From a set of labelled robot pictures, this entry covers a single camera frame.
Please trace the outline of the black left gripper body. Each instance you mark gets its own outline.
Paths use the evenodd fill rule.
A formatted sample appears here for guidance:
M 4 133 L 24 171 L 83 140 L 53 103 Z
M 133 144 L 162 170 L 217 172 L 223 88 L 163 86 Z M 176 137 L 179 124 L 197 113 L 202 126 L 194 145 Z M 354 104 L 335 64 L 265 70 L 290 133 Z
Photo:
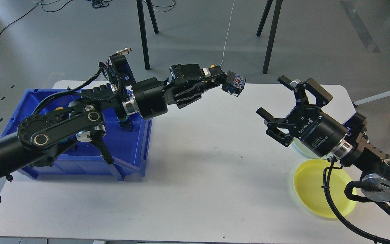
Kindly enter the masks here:
M 144 120 L 165 114 L 167 105 L 176 104 L 172 89 L 165 88 L 169 77 L 159 81 L 156 77 L 136 82 L 132 85 L 132 93 L 140 116 Z

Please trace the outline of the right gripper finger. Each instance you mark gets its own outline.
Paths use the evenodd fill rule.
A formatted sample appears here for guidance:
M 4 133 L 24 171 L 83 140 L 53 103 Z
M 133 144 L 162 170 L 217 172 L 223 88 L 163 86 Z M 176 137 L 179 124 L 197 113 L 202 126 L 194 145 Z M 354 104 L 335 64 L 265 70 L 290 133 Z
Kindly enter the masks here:
M 304 110 L 305 107 L 316 107 L 321 109 L 325 105 L 329 104 L 333 99 L 333 96 L 324 89 L 319 83 L 314 79 L 309 78 L 305 81 L 288 79 L 286 76 L 280 76 L 278 82 L 286 86 L 289 90 L 293 91 L 296 107 L 298 110 Z M 306 92 L 311 93 L 315 99 L 315 104 L 310 104 Z
M 274 140 L 288 147 L 293 141 L 293 137 L 290 133 L 284 133 L 280 129 L 292 129 L 294 126 L 284 122 L 284 119 L 274 118 L 272 114 L 260 107 L 256 113 L 265 120 L 267 126 L 266 134 L 272 137 Z

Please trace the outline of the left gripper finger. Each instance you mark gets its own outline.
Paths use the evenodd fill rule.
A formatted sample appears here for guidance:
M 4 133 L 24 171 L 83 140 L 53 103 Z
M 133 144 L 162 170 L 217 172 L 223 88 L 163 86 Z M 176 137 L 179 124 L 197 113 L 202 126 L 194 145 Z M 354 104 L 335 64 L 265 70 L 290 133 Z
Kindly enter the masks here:
M 205 91 L 218 87 L 220 84 L 212 81 L 201 81 L 191 87 L 184 87 L 180 90 L 174 90 L 174 102 L 179 109 L 201 99 Z
M 170 89 L 212 89 L 224 84 L 228 78 L 218 65 L 213 68 L 200 68 L 198 64 L 178 64 L 169 69 Z

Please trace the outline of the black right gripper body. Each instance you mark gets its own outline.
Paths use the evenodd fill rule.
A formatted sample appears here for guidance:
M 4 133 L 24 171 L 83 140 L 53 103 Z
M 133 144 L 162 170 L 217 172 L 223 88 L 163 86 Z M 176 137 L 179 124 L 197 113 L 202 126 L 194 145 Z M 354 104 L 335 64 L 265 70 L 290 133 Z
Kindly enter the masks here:
M 286 117 L 289 132 L 319 157 L 325 156 L 345 137 L 348 130 L 314 105 L 299 110 L 296 106 Z

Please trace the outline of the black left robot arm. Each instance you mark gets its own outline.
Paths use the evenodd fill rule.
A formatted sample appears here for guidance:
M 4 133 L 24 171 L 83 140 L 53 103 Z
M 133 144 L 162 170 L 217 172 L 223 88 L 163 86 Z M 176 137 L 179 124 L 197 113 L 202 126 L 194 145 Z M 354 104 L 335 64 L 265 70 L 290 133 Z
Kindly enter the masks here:
M 28 165 L 53 166 L 58 156 L 78 142 L 93 145 L 113 165 L 103 140 L 107 134 L 104 110 L 114 110 L 119 131 L 132 131 L 131 115 L 147 120 L 167 113 L 168 105 L 186 107 L 215 87 L 234 96 L 244 88 L 243 76 L 224 72 L 219 65 L 172 65 L 164 80 L 154 77 L 136 82 L 126 59 L 131 51 L 124 48 L 107 62 L 99 62 L 98 72 L 82 85 L 45 97 L 15 132 L 0 138 L 0 179 L 11 182 L 12 173 Z

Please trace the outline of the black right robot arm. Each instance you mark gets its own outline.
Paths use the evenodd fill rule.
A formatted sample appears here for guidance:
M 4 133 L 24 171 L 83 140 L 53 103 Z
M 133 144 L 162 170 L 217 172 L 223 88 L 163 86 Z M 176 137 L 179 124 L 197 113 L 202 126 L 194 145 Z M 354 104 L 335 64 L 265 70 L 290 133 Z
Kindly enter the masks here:
M 373 202 L 390 216 L 390 155 L 368 142 L 366 117 L 355 113 L 341 124 L 322 111 L 333 99 L 332 95 L 314 79 L 291 80 L 280 76 L 278 81 L 294 93 L 296 104 L 285 118 L 274 118 L 259 108 L 256 112 L 264 119 L 266 134 L 288 147 L 294 138 L 319 157 L 331 154 L 330 166 L 323 171 L 323 190 L 327 203 L 337 219 L 352 232 L 374 243 L 390 244 L 389 239 L 372 235 L 349 222 L 335 206 L 330 193 L 331 172 L 334 162 L 341 167 L 354 165 L 362 171 L 357 182 L 349 182 L 345 196 L 352 201 Z

